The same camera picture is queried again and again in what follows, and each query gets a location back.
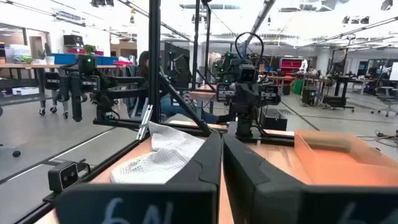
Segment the black desk stand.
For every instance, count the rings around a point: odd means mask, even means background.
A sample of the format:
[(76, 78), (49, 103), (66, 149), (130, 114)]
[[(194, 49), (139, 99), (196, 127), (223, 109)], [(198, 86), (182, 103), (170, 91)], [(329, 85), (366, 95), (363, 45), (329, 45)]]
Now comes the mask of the black desk stand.
[(326, 94), (323, 97), (322, 103), (324, 103), (326, 106), (329, 106), (331, 110), (334, 110), (335, 108), (348, 108), (352, 113), (354, 113), (354, 107), (346, 105), (346, 92), (348, 83), (353, 82), (353, 79), (347, 76), (331, 77), (330, 79), (336, 83), (334, 94)]

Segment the silver metal bracket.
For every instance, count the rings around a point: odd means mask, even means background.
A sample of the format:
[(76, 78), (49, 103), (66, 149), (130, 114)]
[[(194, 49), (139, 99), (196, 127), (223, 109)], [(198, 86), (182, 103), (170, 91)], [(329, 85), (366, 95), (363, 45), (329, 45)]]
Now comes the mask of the silver metal bracket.
[(152, 116), (152, 111), (153, 111), (153, 105), (148, 105), (144, 117), (142, 119), (142, 122), (139, 126), (139, 130), (137, 132), (136, 139), (139, 141), (143, 140), (144, 136), (146, 135), (148, 123)]

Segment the blue storage bin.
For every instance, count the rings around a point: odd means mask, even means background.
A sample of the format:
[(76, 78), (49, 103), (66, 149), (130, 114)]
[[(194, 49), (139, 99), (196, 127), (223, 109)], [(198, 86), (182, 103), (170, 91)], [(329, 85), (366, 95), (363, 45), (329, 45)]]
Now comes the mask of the blue storage bin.
[(74, 64), (76, 62), (75, 54), (53, 53), (52, 56), (54, 57), (55, 65), (69, 65), (69, 64)]
[(97, 65), (114, 65), (114, 63), (117, 61), (117, 57), (97, 56), (96, 58)]

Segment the red tool cabinet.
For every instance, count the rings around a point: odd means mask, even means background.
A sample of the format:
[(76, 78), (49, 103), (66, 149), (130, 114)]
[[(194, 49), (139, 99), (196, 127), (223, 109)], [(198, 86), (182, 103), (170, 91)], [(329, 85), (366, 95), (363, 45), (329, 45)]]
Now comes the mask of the red tool cabinet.
[(279, 69), (282, 73), (295, 73), (300, 70), (302, 65), (301, 58), (282, 57), (279, 62)]

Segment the grey waffle microfiber towel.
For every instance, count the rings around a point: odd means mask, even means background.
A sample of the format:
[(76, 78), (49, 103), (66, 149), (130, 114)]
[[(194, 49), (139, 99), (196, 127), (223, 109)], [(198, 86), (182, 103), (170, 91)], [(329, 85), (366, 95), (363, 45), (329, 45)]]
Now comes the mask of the grey waffle microfiber towel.
[(177, 174), (205, 142), (185, 132), (150, 122), (152, 151), (130, 159), (110, 174), (114, 184), (164, 184)]

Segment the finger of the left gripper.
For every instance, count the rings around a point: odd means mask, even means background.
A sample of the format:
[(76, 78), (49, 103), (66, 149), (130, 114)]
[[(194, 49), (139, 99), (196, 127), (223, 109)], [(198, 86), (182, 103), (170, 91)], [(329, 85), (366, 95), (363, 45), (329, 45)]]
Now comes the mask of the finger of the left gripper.
[(216, 100), (222, 103), (249, 104), (249, 85), (247, 83), (218, 83)]
[(255, 105), (278, 105), (281, 102), (279, 88), (271, 84), (253, 84)]

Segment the white storage box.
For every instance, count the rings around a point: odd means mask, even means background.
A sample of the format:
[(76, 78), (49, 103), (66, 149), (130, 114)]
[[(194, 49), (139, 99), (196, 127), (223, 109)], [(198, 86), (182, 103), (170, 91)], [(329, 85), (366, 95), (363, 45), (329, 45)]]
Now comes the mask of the white storage box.
[(25, 96), (25, 95), (35, 95), (39, 93), (40, 91), (38, 87), (19, 87), (12, 89), (13, 95)]

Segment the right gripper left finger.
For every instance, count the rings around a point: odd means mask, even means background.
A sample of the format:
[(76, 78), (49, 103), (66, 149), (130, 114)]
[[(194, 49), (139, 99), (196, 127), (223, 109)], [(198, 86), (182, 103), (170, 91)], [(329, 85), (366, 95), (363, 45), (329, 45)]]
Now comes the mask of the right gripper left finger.
[(218, 224), (222, 140), (213, 133), (164, 184), (79, 184), (55, 202), (59, 224)]

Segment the translucent orange plastic basket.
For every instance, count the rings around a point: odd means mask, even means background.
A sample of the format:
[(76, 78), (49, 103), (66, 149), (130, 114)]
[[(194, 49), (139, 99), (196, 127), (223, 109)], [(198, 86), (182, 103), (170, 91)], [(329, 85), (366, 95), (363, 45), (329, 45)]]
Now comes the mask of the translucent orange plastic basket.
[(299, 129), (294, 150), (316, 185), (398, 187), (398, 162), (352, 134)]

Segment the black floor box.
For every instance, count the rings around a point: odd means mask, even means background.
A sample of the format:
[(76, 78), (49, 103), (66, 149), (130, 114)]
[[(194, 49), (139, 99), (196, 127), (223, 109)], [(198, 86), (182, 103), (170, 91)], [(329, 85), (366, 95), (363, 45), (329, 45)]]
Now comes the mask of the black floor box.
[(261, 113), (260, 125), (263, 129), (285, 131), (287, 118), (277, 109), (264, 109)]

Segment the long wooden workbench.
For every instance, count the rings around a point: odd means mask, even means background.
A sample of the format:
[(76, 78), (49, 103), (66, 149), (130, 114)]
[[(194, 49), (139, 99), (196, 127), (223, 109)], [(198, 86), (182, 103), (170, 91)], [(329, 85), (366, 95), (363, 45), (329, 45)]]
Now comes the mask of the long wooden workbench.
[[(0, 64), (0, 70), (3, 68), (16, 69), (18, 72), (21, 70), (33, 70), (34, 78), (30, 79), (5, 79), (0, 80), (0, 116), (2, 115), (2, 107), (9, 105), (19, 105), (23, 103), (30, 103), (33, 101), (38, 101), (40, 103), (40, 114), (45, 114), (46, 101), (53, 99), (58, 93), (57, 90), (48, 90), (45, 88), (45, 73), (46, 72), (58, 72), (64, 74), (60, 67), (63, 65), (35, 65), (35, 64)], [(105, 68), (118, 68), (117, 65), (97, 65), (100, 71)], [(19, 87), (38, 87), (40, 93), (35, 95), (12, 95), (12, 96), (2, 96), (2, 90), (8, 90), (12, 88)], [(72, 117), (72, 108), (68, 113)]]

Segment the grey office chair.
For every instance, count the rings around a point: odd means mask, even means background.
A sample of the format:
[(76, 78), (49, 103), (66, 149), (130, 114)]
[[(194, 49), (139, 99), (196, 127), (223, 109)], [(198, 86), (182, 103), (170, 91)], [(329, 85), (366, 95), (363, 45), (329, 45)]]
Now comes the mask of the grey office chair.
[(398, 106), (398, 88), (382, 86), (381, 89), (384, 90), (384, 94), (377, 95), (376, 98), (387, 107), (371, 111), (371, 114), (374, 114), (375, 112), (379, 114), (382, 111), (385, 111), (386, 117), (389, 117), (390, 113), (394, 113), (395, 116), (398, 116), (398, 109), (393, 108), (393, 106)]

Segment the black printer box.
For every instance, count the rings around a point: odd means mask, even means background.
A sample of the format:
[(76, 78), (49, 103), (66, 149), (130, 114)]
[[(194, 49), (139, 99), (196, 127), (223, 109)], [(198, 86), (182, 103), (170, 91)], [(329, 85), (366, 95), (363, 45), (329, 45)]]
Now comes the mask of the black printer box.
[(83, 46), (83, 38), (79, 35), (64, 35), (63, 43), (67, 46)]

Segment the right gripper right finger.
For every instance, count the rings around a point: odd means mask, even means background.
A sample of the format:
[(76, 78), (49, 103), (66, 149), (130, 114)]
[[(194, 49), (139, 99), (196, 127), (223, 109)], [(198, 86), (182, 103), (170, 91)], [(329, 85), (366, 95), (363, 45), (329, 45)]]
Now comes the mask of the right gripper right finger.
[(316, 185), (294, 146), (225, 136), (223, 156), (235, 224), (398, 224), (398, 187)]

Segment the person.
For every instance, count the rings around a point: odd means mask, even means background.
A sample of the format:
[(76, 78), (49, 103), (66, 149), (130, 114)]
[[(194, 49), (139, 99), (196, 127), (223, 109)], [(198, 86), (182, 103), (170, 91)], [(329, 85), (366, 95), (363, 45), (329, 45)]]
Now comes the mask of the person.
[[(136, 76), (143, 77), (146, 82), (145, 85), (149, 85), (149, 76), (150, 76), (150, 67), (149, 67), (149, 52), (143, 51), (139, 56), (139, 63), (136, 69)], [(187, 113), (181, 106), (173, 106), (171, 104), (171, 95), (168, 91), (167, 87), (160, 83), (159, 84), (159, 94), (160, 94), (160, 108), (162, 114), (165, 115), (166, 118), (170, 118), (175, 116), (176, 114), (184, 115), (188, 118), (191, 118), (189, 113)], [(208, 124), (223, 124), (231, 121), (231, 117), (229, 114), (225, 115), (214, 115), (209, 112), (202, 112), (203, 120)]]

